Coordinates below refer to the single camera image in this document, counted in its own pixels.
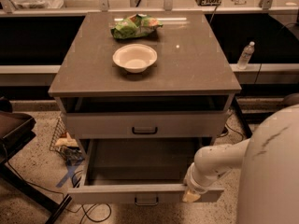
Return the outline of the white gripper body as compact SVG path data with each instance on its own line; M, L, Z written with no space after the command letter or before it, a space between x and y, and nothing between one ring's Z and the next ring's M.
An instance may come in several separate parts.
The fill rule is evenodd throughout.
M187 186L187 191L191 194L204 194L208 192L209 187L214 182L214 177L202 174L194 163L190 165L184 177L184 184Z

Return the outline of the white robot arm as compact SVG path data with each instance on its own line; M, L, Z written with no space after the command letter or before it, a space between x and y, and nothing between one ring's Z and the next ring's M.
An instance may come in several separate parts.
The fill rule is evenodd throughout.
M200 148L184 177L183 201L240 169L236 224L299 224L299 105L263 121L237 144Z

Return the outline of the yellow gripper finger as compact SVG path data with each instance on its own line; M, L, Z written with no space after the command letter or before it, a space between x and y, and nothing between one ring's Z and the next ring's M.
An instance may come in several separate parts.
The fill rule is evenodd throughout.
M186 190L183 194L182 201L185 203L194 203L201 198L200 194L193 193L190 190Z

